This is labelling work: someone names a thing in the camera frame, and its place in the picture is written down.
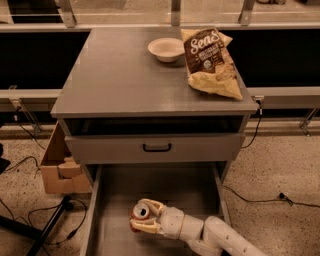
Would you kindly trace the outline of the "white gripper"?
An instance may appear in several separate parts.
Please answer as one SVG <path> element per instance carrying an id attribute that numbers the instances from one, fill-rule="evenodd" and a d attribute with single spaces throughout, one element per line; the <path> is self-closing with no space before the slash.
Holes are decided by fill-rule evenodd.
<path id="1" fill-rule="evenodd" d="M 185 216 L 182 210 L 175 207 L 166 208 L 163 203 L 151 199 L 141 199 L 138 203 L 145 203 L 150 208 L 150 216 L 160 215 L 159 223 L 156 222 L 155 218 L 147 220 L 131 219 L 130 224 L 133 229 L 151 234 L 159 233 L 169 239 L 179 238 Z"/>

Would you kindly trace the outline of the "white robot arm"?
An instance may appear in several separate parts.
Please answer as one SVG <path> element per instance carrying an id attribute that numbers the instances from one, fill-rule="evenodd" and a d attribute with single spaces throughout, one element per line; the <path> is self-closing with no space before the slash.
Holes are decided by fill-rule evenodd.
<path id="1" fill-rule="evenodd" d="M 179 239 L 199 256 L 221 256 L 222 251 L 231 256 L 267 256 L 218 217 L 203 221 L 151 199 L 141 199 L 132 208 L 130 227 L 134 232 Z"/>

